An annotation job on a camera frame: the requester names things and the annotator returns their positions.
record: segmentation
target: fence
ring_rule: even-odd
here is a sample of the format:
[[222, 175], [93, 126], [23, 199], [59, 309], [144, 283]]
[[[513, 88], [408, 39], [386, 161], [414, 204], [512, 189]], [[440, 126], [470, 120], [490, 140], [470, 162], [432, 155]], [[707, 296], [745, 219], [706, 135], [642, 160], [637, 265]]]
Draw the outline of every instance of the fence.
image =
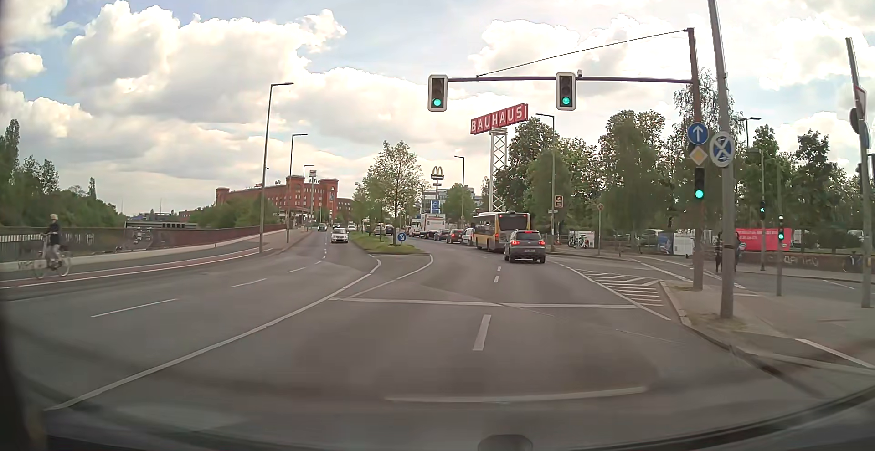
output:
[[[264, 231], [284, 229], [284, 224], [265, 224]], [[39, 227], [0, 227], [0, 262], [28, 260], [37, 257], [43, 247]], [[198, 244], [214, 244], [258, 234], [259, 226], [227, 229], [162, 229], [162, 228], [64, 228], [61, 243], [72, 255], [94, 255], [118, 251], [156, 250]]]

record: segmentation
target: bauhaus sign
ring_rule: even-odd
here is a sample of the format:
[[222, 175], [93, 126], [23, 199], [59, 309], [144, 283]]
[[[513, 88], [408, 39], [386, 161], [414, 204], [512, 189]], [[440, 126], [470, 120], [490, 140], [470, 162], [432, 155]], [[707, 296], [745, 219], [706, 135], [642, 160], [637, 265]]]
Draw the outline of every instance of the bauhaus sign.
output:
[[526, 102], [520, 102], [516, 106], [472, 119], [471, 134], [477, 135], [478, 133], [498, 130], [509, 124], [520, 123], [527, 119], [529, 119], [529, 105]]

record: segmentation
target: red banner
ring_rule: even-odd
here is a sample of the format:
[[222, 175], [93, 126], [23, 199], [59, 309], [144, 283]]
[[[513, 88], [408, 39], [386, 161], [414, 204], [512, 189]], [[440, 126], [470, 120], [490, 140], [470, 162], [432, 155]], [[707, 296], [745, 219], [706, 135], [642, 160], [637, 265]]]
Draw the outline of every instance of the red banner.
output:
[[500, 111], [494, 111], [488, 115], [476, 117], [471, 120], [471, 134], [489, 132], [509, 124], [520, 123], [529, 119], [529, 104], [520, 102]]
[[[745, 244], [745, 251], [762, 251], [761, 229], [736, 229], [741, 242]], [[793, 230], [784, 228], [784, 242], [782, 250], [790, 251], [790, 241], [793, 239]], [[766, 228], [766, 251], [778, 251], [778, 228]]]

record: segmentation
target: cyclist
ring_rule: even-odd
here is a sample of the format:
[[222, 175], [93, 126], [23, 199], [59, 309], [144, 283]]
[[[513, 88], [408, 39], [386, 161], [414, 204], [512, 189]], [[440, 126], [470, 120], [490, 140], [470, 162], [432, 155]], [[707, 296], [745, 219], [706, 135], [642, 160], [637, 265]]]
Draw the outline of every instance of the cyclist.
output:
[[58, 268], [58, 262], [60, 261], [60, 223], [56, 214], [51, 214], [50, 219], [51, 223], [49, 223], [49, 228], [46, 230], [46, 234], [49, 236], [49, 248], [46, 252], [46, 259], [51, 261], [49, 265], [54, 270]]

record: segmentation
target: grass median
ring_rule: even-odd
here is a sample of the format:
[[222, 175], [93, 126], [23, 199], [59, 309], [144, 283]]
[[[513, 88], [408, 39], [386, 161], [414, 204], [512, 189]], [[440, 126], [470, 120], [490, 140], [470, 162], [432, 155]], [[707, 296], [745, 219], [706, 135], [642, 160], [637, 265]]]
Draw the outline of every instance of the grass median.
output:
[[378, 236], [369, 236], [365, 232], [350, 232], [349, 240], [368, 253], [373, 254], [416, 255], [424, 253], [424, 251], [410, 244], [398, 243], [393, 246], [391, 237], [384, 236], [383, 240], [380, 241]]

